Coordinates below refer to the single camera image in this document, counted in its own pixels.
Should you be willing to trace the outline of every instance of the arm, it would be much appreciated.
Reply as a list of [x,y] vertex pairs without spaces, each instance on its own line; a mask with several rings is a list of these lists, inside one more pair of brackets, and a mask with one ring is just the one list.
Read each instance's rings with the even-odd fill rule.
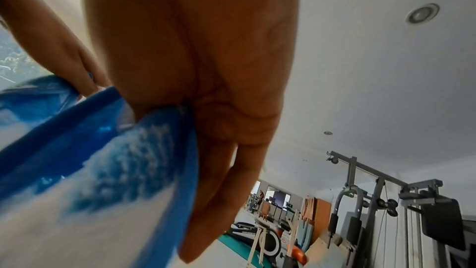
[[97,92],[97,85],[109,86],[92,54],[43,0],[0,0],[0,15],[36,62],[69,81],[81,94]]

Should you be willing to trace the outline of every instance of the white ceiling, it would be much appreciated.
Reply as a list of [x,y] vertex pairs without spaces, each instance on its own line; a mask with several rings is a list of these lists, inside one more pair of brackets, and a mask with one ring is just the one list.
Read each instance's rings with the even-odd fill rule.
[[[80,0],[65,1],[80,14]],[[430,2],[441,7],[432,21],[405,23]],[[325,161],[327,150],[389,173],[476,154],[475,4],[301,0],[295,64],[266,169],[322,189],[346,174]]]

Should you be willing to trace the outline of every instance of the metal frame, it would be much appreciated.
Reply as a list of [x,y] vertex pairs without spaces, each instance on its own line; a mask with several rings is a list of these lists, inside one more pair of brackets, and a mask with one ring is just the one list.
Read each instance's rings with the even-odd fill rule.
[[[415,183],[406,183],[404,181],[401,181],[395,177],[392,177],[390,175],[387,175],[385,173],[382,173],[380,171],[377,171],[369,166],[366,166],[360,162],[357,161],[356,157],[348,158],[346,156],[343,156],[339,153],[336,153],[334,151],[327,152],[327,155],[329,155],[329,159],[333,163],[337,163],[338,161],[342,161],[347,163],[348,166],[348,171],[347,171],[347,181],[346,181],[346,188],[352,187],[355,185],[355,177],[356,177],[356,169],[360,169],[362,171],[365,171],[377,178],[377,183],[375,185],[374,191],[372,198],[370,199],[369,202],[369,207],[368,207],[368,218],[367,222],[365,223],[365,226],[363,227],[361,233],[360,233],[360,238],[357,244],[356,250],[353,252],[354,253],[354,259],[352,261],[352,264],[350,267],[352,268],[363,268],[365,267],[366,260],[370,259],[370,254],[371,254],[371,242],[372,242],[372,233],[374,230],[375,226],[375,214],[377,210],[381,209],[378,206],[377,200],[380,199],[383,188],[385,186],[385,182],[391,182],[394,183],[401,188],[401,192],[414,192],[418,193],[419,190],[421,189],[428,189],[431,193],[433,193],[433,198],[425,198],[425,199],[410,199],[410,200],[402,200],[401,204],[404,206],[404,220],[405,220],[405,258],[406,258],[406,268],[409,268],[409,240],[408,240],[408,210],[413,210],[416,212],[419,212],[419,206],[421,204],[435,204],[436,202],[436,196],[439,193],[440,187],[443,186],[443,182],[438,179],[431,179],[427,181],[420,181],[420,182],[415,182]],[[340,199],[342,198],[343,194],[348,194],[349,189],[344,189],[341,191],[341,193],[338,195],[338,202],[337,202],[337,209],[340,203]],[[367,193],[364,193],[364,197],[366,199],[369,199],[367,196]],[[420,221],[420,216],[417,215],[417,220],[416,220],[416,225],[418,228],[417,232],[417,246],[418,246],[418,263],[419,267],[423,268],[423,258],[422,258],[422,245],[421,245],[421,221]],[[442,243],[434,241],[434,252],[436,255],[435,261],[436,266],[438,268],[448,268],[448,257],[447,257],[447,252],[446,252],[446,246]]]

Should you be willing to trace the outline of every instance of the teal mat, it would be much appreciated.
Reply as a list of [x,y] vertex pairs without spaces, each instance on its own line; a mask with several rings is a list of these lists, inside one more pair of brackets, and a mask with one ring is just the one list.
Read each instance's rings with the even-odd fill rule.
[[[251,247],[247,244],[235,240],[234,238],[228,235],[221,236],[220,238],[218,238],[218,241],[225,244],[228,248],[239,254],[245,260],[248,260]],[[254,252],[254,257],[251,261],[251,264],[253,264],[253,266],[255,267],[271,268],[271,263],[268,261],[267,258],[263,258],[263,266],[259,264],[259,252],[257,251]]]

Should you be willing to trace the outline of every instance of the exercise bike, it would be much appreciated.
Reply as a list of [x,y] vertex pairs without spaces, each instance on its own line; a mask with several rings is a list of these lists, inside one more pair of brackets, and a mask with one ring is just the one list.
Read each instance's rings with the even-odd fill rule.
[[236,222],[231,225],[229,230],[226,231],[226,234],[250,246],[253,254],[254,250],[258,251],[261,254],[261,262],[263,260],[262,257],[265,256],[272,267],[277,267],[276,257],[281,251],[281,238],[278,233],[274,229],[271,229],[264,221],[256,218],[255,222],[257,225]]

